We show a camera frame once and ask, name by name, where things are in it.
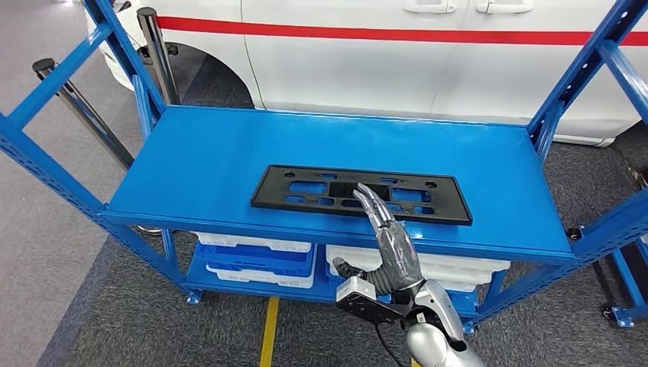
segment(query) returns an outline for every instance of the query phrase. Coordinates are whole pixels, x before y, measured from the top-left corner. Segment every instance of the black plastic frame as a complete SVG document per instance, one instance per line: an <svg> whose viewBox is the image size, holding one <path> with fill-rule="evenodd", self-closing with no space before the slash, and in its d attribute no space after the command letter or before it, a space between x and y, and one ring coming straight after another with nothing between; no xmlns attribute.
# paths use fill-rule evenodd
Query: black plastic frame
<svg viewBox="0 0 648 367"><path fill-rule="evenodd" d="M291 191L290 188L296 182L326 186L321 193ZM457 180L452 176L271 164L254 192L251 205L268 209L364 216L360 203L352 196L352 189L357 182L376 191L393 209L396 219L460 226L472 224L468 205ZM397 193L420 192L421 200L395 200L394 189ZM288 202L289 197L296 201ZM396 210L397 206L400 206L401 211Z"/></svg>

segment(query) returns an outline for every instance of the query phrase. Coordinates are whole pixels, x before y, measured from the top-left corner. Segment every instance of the gray carpet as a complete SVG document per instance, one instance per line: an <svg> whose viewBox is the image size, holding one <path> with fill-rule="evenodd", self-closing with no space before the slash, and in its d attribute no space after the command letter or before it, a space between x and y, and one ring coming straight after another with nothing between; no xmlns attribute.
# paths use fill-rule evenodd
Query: gray carpet
<svg viewBox="0 0 648 367"><path fill-rule="evenodd" d="M209 81L217 73L220 80L228 78L226 70L206 60L185 103L249 106L237 87L213 87ZM648 143L645 131L634 134L644 139L644 145ZM545 172L566 226L587 222L634 192L627 165L637 157L622 140L619 145L552 146ZM520 233L520 241L525 235L533 234ZM194 239L187 233L176 234L183 266ZM160 246L159 239L151 241ZM105 246L114 244L109 241ZM103 277L94 301L87 312L84 307L68 311L64 320L76 321L60 326L39 365L258 365L267 300L207 294L199 305L188 306L180 292L121 246L106 252L114 258L112 266L89 275ZM98 261L105 269L105 263ZM519 277L529 267L514 264L511 277ZM605 261L600 268L604 285L620 299L614 272ZM96 281L87 283L92 288ZM80 293L88 291L82 286ZM490 366L645 365L648 323L638 323L632 330L610 325L598 309L608 301L606 293L593 267L583 269L480 325L470 337L472 345ZM394 365L371 325L333 306L281 300L278 319L275 366ZM408 362L402 332L384 326L384 333L403 362ZM65 343L66 336L73 342Z"/></svg>
<svg viewBox="0 0 648 367"><path fill-rule="evenodd" d="M612 144L613 148L627 163L638 171L648 170L648 128L638 123L621 134Z"/></svg>

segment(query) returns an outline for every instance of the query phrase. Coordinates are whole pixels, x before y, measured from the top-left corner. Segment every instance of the shelf top surface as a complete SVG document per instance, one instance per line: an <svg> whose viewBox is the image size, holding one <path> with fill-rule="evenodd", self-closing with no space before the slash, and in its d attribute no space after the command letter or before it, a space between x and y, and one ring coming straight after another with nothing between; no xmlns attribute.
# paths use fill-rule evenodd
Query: shelf top surface
<svg viewBox="0 0 648 367"><path fill-rule="evenodd" d="M366 218L251 207L269 164L454 176L473 224L406 222L420 251L572 256L527 130L516 126L169 106L102 215L375 246Z"/></svg>

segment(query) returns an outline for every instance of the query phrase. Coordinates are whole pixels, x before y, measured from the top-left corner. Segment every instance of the lower shelf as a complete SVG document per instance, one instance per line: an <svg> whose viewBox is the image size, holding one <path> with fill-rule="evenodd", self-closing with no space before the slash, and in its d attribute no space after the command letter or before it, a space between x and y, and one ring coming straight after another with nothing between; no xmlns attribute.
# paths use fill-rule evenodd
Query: lower shelf
<svg viewBox="0 0 648 367"><path fill-rule="evenodd" d="M201 291L217 291L236 294L250 294L254 296L277 296L294 300L305 300L310 302L335 302L335 288L329 284L326 276L326 247L319 246L317 261L315 265L315 276L313 286L308 289L281 287L276 284L251 281L248 283L236 281L222 281L215 274L206 270L206 261L200 259L194 253L193 259L186 273L185 285ZM463 320L469 320L477 316L477 292L470 293L450 291L450 298L455 305L459 316Z"/></svg>

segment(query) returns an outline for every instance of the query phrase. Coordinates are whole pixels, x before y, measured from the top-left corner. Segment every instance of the blue plastic bin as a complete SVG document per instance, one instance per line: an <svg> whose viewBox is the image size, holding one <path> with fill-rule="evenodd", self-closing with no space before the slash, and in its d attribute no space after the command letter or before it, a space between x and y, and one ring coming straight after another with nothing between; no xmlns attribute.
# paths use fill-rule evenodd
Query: blue plastic bin
<svg viewBox="0 0 648 367"><path fill-rule="evenodd" d="M309 252L273 251L253 245L204 245L200 242L196 242L196 247L197 256L206 260L210 268L271 271L291 277L309 277L313 269L313 254L317 251L317 245L313 245Z"/></svg>

